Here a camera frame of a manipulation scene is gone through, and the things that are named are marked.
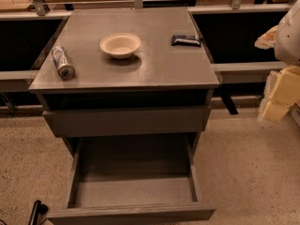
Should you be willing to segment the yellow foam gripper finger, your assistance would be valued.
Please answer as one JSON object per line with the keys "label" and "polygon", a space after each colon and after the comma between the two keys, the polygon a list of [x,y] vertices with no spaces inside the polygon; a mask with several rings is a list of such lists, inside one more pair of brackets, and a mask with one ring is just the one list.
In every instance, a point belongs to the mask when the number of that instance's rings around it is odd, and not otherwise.
{"label": "yellow foam gripper finger", "polygon": [[257,38],[254,43],[254,46],[259,49],[267,50],[275,47],[276,32],[278,26],[270,28],[267,32]]}
{"label": "yellow foam gripper finger", "polygon": [[272,70],[266,80],[259,108],[259,123],[276,123],[300,100],[300,67]]}

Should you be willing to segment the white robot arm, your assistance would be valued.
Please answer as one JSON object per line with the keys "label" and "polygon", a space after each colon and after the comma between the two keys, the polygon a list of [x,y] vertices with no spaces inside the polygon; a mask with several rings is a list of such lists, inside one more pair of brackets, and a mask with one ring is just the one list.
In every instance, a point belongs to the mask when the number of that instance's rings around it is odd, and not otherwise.
{"label": "white robot arm", "polygon": [[264,87],[258,122],[271,126],[280,121],[300,100],[300,0],[297,0],[278,25],[258,37],[254,46],[274,49],[277,60],[286,67],[271,71]]}

